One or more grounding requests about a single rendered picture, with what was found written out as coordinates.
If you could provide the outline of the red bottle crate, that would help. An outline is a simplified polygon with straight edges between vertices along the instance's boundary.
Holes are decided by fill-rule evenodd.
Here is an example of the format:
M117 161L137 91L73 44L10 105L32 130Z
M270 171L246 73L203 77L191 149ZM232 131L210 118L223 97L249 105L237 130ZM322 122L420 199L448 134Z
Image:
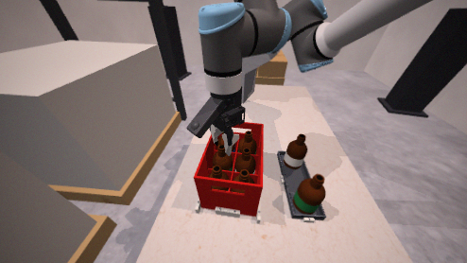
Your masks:
M235 152L231 152L233 157L233 171L222 170L228 177L228 180L221 180L215 178L208 178L208 175L212 172L213 168L213 157L217 152L217 146L213 141L212 134L206 145L206 148L202 154L199 162L199 166L194 175L194 181L199 195L199 201L201 208L215 210L216 207L228 208L233 210L239 210L241 215L256 217L260 197L263 189L263 141L264 131L260 130L253 125L243 123L241 125L235 125L232 128L249 129L252 132L252 138L257 144L256 155L251 154L255 159L256 167L255 173L250 174L254 180L254 184L242 183L234 181L234 178L239 175L240 172L235 171L235 160L242 154L238 153L238 144L242 138L245 137L245 133L234 132L233 134L239 134L239 139L235 143ZM261 152L261 184L260 184L260 152ZM233 178L233 180L232 180ZM227 187L229 191L212 189L213 186ZM245 194L232 192L233 189L245 190ZM231 189L231 190L230 190ZM231 191L231 192L230 192Z

